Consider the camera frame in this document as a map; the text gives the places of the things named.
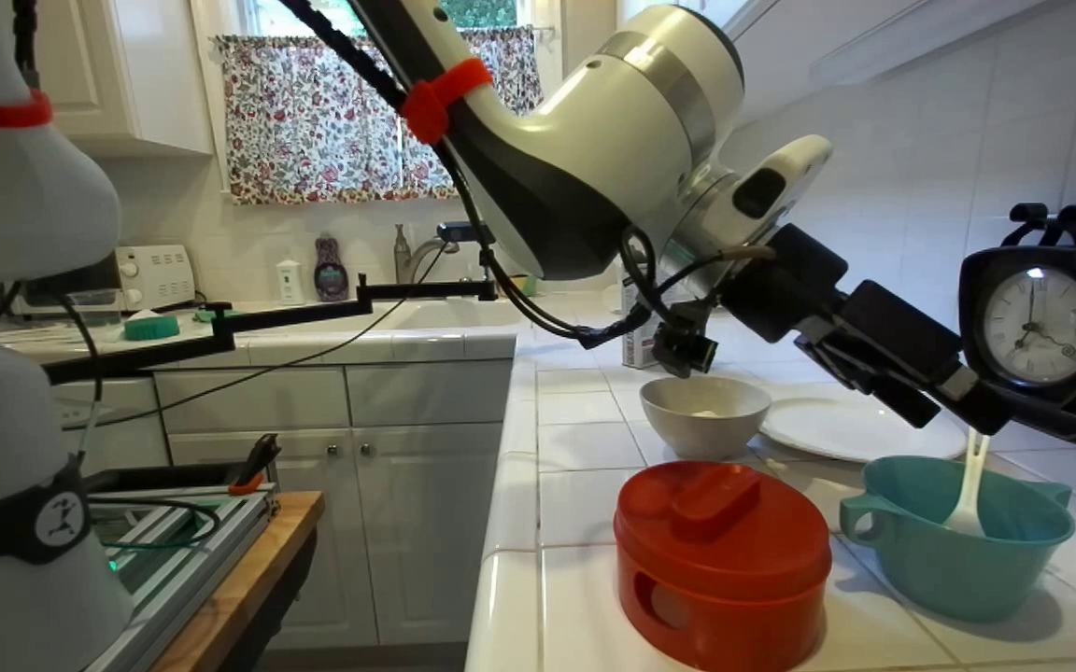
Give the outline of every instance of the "cup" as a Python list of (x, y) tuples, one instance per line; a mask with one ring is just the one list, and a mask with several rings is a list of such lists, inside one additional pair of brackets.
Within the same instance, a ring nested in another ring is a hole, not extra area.
[(962, 473), (965, 465), (944, 459), (877, 459), (866, 465), (866, 494), (840, 500), (840, 529), (876, 547), (882, 575), (909, 600), (954, 621), (1009, 621), (1030, 598), (1054, 547), (1074, 539), (1069, 490), (987, 472), (978, 539), (940, 526)]

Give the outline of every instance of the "backsplash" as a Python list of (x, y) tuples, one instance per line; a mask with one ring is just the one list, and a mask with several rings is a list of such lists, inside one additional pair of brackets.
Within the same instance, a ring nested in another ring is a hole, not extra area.
[[(816, 93), (745, 128), (723, 158), (751, 167), (811, 131), (837, 152), (790, 219), (851, 260), (847, 284), (882, 280), (955, 327), (962, 259), (1013, 230), (1013, 201), (1076, 201), (1076, 2), (1044, 2), (869, 87)], [(310, 270), (320, 230), (344, 241), (353, 272), (392, 280), (392, 224), (417, 248), (462, 215), (454, 201), (244, 209), (212, 160), (106, 167), (126, 241), (188, 241), (212, 297), (275, 297), (275, 260)], [(475, 251), (445, 259), (437, 276), (475, 276)]]

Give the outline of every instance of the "clock face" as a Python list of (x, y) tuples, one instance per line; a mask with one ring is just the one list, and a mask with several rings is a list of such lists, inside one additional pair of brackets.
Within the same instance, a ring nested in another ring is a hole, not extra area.
[(1005, 276), (987, 297), (983, 336), (1019, 383), (1076, 377), (1076, 276), (1038, 266)]

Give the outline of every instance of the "curtain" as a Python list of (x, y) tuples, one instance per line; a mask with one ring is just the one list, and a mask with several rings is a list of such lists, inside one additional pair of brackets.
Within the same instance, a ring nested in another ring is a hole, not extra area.
[[(533, 30), (467, 30), (501, 99), (543, 99)], [(432, 150), (319, 36), (218, 36), (228, 193), (244, 205), (454, 198)]]

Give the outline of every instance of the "red container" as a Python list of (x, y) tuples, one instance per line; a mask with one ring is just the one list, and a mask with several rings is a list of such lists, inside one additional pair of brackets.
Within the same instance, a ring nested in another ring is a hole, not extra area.
[(706, 672), (784, 672), (826, 632), (831, 526), (779, 476), (665, 462), (618, 500), (620, 610), (663, 653)]

